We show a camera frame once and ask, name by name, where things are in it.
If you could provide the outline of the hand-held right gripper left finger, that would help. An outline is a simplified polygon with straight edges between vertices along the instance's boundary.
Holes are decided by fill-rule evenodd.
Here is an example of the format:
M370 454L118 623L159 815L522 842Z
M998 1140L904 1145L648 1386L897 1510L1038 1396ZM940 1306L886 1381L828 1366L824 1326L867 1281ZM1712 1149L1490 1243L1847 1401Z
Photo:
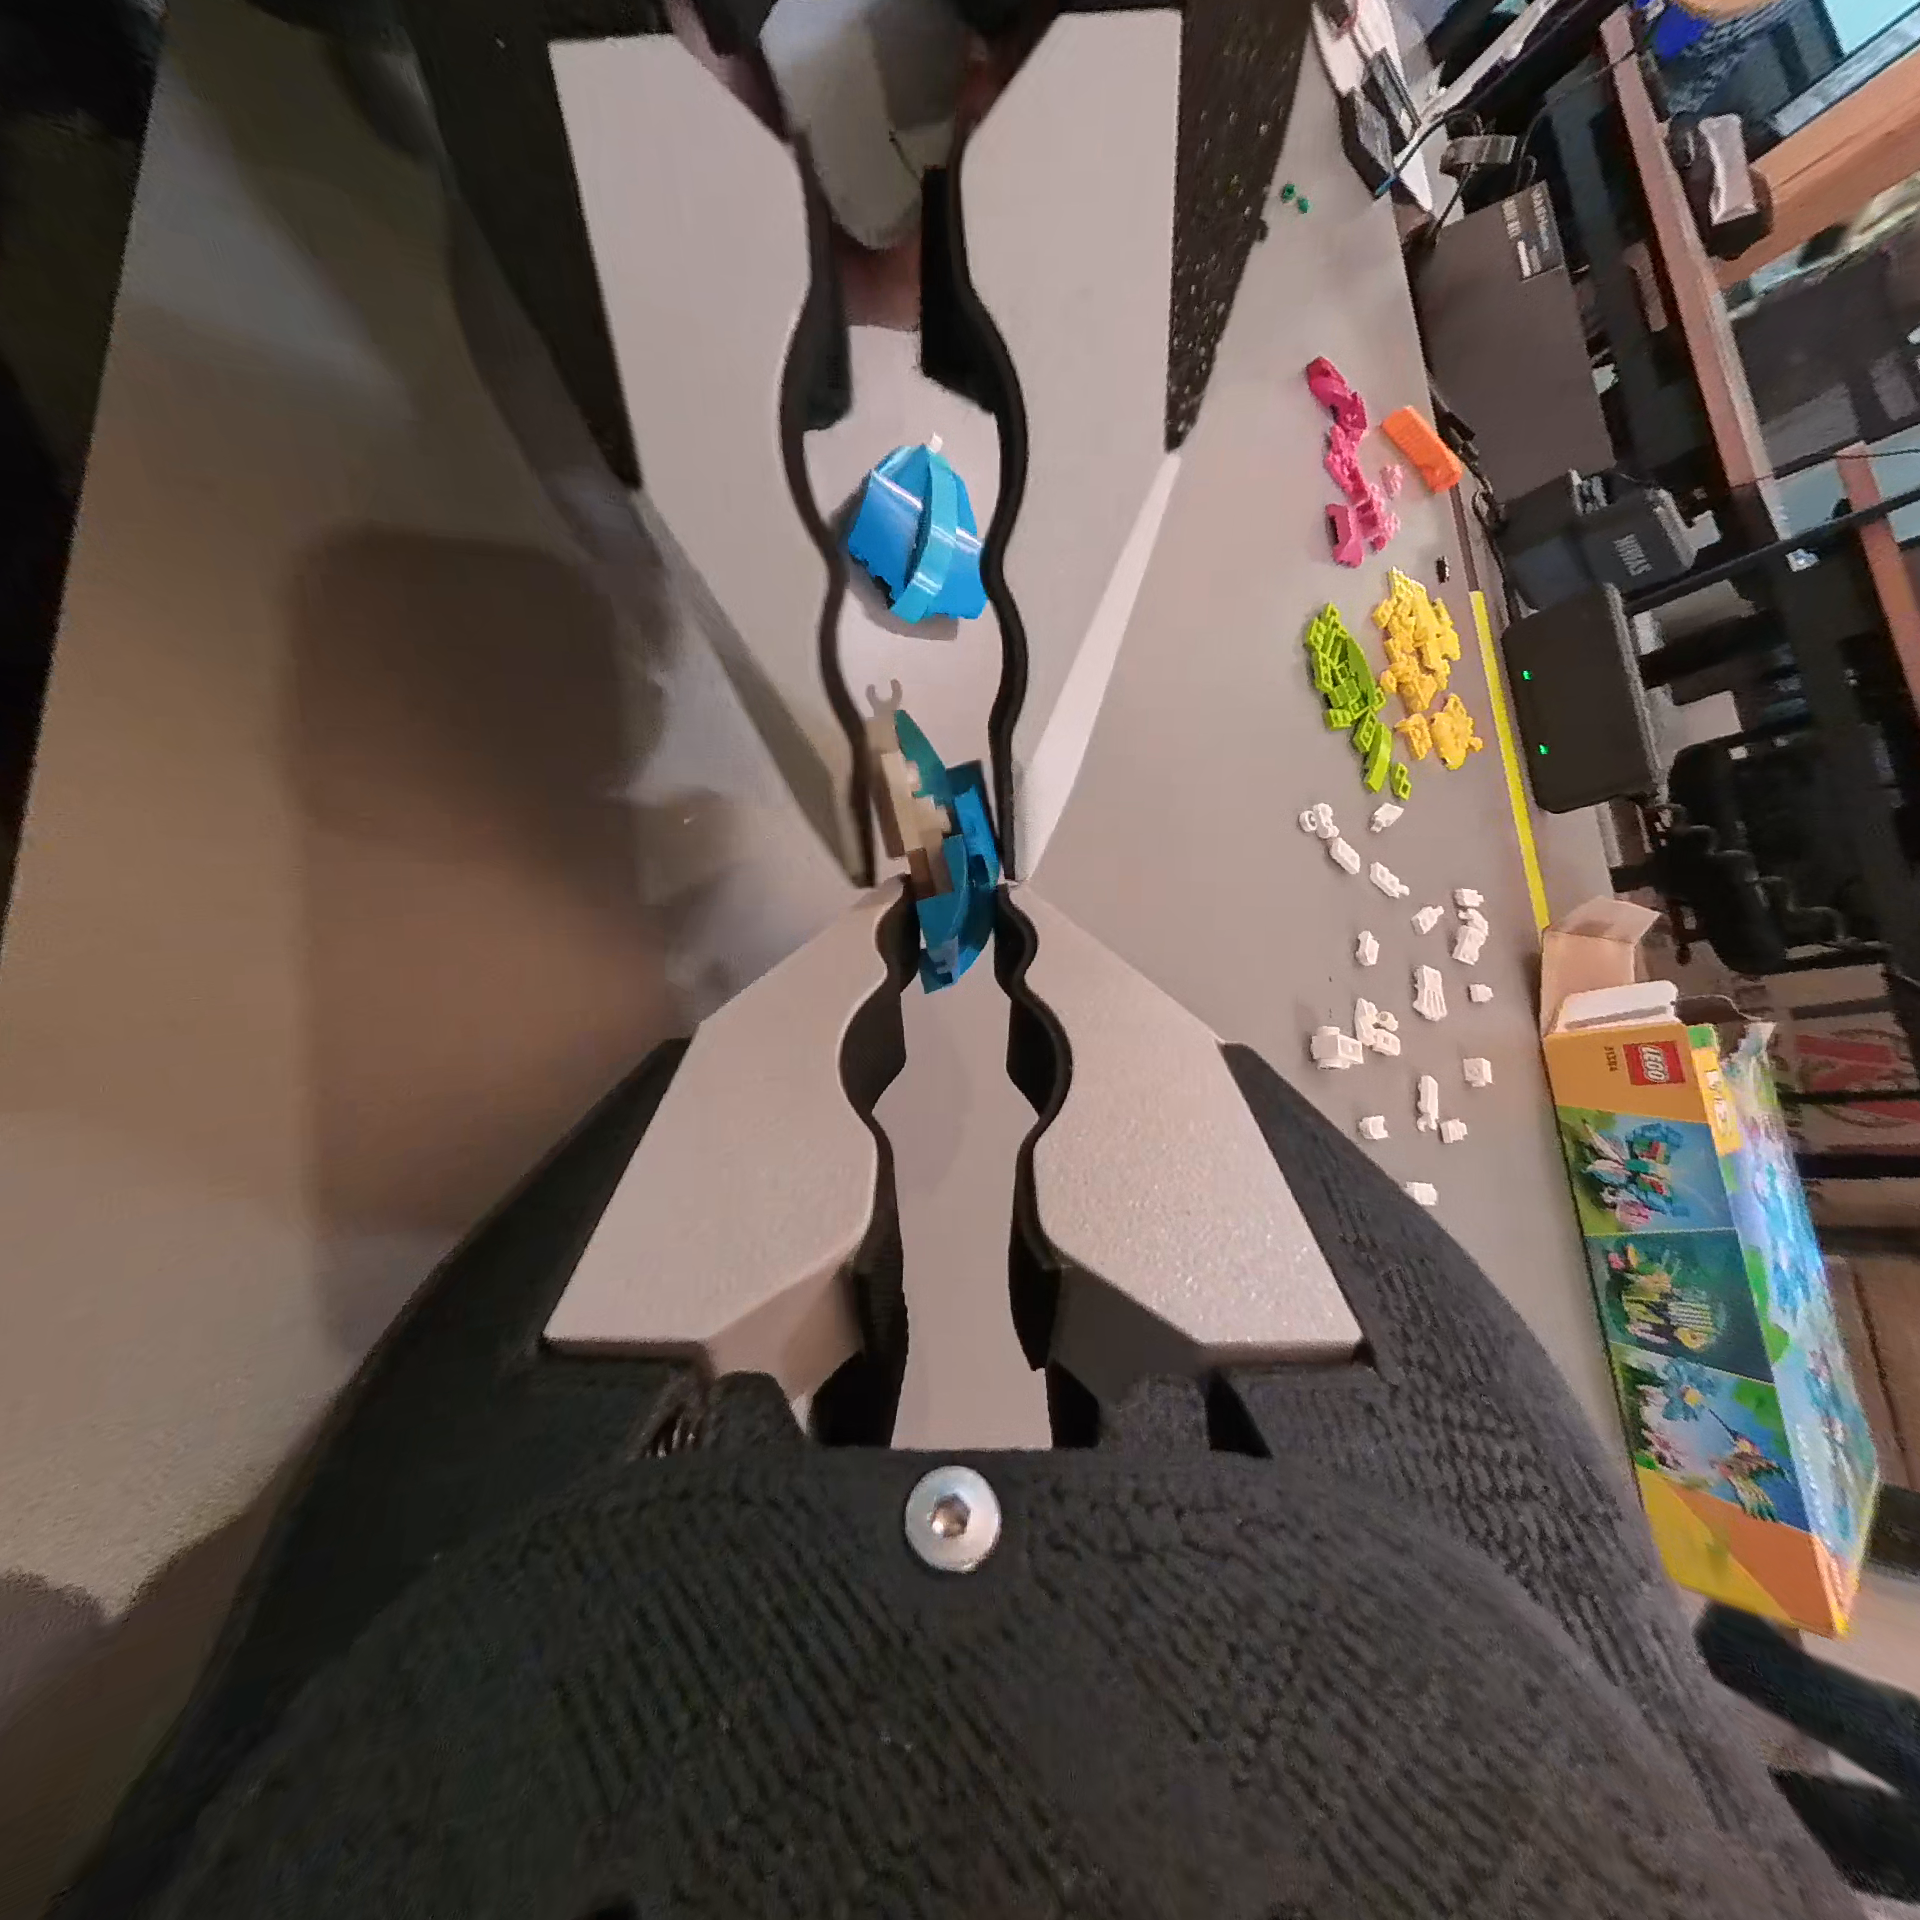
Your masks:
M909 1349L894 1149L911 903L861 893L685 1044L542 1337L764 1376L828 1443L890 1443Z

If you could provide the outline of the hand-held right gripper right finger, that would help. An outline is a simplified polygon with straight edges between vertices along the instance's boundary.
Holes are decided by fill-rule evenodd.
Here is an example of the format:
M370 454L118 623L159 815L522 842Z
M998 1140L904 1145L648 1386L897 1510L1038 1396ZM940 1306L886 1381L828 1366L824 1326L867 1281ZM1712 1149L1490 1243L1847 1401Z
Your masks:
M1145 1381L1208 1404L1230 1374L1342 1369L1366 1351L1233 1047L1046 903L996 895L1021 1142L1010 1307L1050 1439L1093 1446Z

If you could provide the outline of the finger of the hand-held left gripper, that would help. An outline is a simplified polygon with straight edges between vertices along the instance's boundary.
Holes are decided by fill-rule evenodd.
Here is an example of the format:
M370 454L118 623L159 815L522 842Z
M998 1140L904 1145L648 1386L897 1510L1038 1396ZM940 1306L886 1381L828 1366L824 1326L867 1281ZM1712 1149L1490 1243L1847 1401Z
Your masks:
M1168 447L1181 7L1060 9L963 108L961 320L998 405L985 578L1001 848L1036 876L1082 774L1182 458Z
M826 664L841 566L806 471L847 327L809 165L670 33L551 53L648 521L802 817L875 872L850 701Z

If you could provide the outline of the blue and tan lego assembly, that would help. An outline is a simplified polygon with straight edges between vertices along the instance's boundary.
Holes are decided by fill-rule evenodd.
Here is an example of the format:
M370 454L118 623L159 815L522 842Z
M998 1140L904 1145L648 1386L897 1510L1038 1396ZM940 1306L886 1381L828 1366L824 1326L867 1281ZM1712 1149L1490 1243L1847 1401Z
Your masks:
M918 978L931 994L956 986L996 930L1003 881L987 774L948 764L900 701L900 683L869 687L865 722L876 824L886 856L904 861L918 920Z

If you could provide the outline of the pile of white lego pieces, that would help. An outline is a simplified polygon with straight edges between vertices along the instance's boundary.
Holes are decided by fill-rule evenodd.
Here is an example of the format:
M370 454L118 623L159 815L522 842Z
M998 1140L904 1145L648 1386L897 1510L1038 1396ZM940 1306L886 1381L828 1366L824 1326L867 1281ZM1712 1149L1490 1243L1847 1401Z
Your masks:
M1307 937L1297 1011L1308 1092L1434 1209L1442 1168L1477 1140L1474 1104L1495 1082L1471 1023L1492 997L1480 966L1490 923L1484 893L1420 860L1408 826L1403 802L1308 799L1287 901L1289 927Z

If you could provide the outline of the pile of pink lego pieces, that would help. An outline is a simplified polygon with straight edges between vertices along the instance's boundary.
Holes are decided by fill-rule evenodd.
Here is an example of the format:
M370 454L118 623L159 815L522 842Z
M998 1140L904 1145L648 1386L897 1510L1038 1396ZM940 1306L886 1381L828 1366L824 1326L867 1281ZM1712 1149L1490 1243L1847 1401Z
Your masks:
M1400 532L1387 480L1363 459L1372 418L1363 395L1326 356L1305 367L1308 393L1326 411L1322 466L1334 495L1326 505L1326 534L1334 564L1361 568L1382 553Z

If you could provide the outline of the orange lego piece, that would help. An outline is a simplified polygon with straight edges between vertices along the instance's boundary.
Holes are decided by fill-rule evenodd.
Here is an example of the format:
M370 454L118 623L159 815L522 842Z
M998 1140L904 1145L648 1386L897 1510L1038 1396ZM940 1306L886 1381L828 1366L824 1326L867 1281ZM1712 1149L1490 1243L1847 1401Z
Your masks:
M1448 494L1462 484L1468 469L1462 455L1416 405L1405 404L1389 411L1380 420L1380 431L1428 491Z

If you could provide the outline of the pile of lime lego pieces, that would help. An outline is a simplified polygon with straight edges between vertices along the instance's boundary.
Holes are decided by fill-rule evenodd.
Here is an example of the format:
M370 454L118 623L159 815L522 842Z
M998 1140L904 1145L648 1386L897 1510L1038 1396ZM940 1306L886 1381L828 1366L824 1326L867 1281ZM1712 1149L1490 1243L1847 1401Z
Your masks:
M1397 733L1384 718L1387 687L1337 603L1326 602L1308 615L1305 651L1322 722L1329 731L1346 738L1363 786L1393 803L1405 803L1412 795L1412 775L1397 756Z

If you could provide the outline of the pile of yellow lego pieces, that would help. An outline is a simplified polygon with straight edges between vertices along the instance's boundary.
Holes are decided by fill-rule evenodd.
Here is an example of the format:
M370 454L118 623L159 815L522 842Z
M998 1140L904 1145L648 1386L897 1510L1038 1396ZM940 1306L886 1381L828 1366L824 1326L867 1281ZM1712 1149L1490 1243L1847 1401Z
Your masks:
M1462 636L1453 611L1414 575L1390 568L1372 623L1382 645L1378 686L1387 720L1414 762L1462 772L1484 748L1479 720L1456 686Z

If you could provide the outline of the colourful lego box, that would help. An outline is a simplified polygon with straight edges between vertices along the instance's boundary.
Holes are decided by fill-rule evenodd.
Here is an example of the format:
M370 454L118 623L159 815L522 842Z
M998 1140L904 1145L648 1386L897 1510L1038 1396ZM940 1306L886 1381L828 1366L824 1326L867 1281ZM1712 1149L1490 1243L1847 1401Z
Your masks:
M1768 1055L1648 974L1657 911L1543 932L1543 1051L1645 1520L1668 1575L1850 1631L1880 1462Z

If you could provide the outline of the person's left hand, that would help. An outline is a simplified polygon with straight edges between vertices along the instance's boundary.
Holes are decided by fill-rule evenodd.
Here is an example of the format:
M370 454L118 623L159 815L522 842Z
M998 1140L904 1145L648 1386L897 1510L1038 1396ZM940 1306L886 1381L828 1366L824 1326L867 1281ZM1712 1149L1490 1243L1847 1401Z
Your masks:
M869 248L838 232L832 238L843 311L848 325L918 331L922 325L922 232Z

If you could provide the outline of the flat black box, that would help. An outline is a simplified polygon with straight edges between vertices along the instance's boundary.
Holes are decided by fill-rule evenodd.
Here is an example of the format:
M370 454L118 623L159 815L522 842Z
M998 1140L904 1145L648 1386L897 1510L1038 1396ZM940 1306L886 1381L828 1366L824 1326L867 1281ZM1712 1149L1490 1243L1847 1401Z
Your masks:
M1442 225L1411 291L1431 385L1498 501L1615 466L1549 185Z

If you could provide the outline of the black power brick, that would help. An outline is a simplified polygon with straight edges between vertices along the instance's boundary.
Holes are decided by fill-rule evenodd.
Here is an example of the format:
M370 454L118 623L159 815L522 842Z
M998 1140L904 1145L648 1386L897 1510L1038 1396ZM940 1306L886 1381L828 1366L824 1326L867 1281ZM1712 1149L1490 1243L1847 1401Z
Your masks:
M1530 611L1611 586L1624 597L1687 575L1696 540L1672 494L1606 469L1564 469L1506 503L1502 575Z

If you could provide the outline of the yellow tape strip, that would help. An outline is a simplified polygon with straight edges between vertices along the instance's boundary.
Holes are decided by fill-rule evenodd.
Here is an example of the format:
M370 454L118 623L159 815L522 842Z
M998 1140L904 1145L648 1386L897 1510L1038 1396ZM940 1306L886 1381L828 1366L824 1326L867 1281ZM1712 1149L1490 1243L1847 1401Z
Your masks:
M1472 610L1472 623L1479 641L1479 653L1482 661L1482 671L1487 679L1487 698L1492 708L1492 722L1498 740L1502 781L1506 792L1508 814L1515 830L1515 839L1519 848L1519 860L1522 865L1526 900L1532 914L1532 923L1536 932L1545 933L1553 922L1553 905L1549 900L1545 868L1538 849L1538 835L1532 821L1532 808L1529 797L1529 788L1524 780L1524 756L1520 752L1519 730L1515 723L1515 711L1508 698L1508 683L1505 673L1505 664L1501 658L1501 648L1497 641L1490 606L1487 593L1480 587L1472 587L1468 593L1468 603Z

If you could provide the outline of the black device with green lights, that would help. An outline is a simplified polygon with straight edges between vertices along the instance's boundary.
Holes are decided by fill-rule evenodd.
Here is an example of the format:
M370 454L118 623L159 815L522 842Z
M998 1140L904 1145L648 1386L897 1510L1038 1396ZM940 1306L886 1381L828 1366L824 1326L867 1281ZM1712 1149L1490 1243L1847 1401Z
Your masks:
M1660 738L1616 586L1584 587L1511 621L1501 658L1538 810L1572 814L1659 792Z

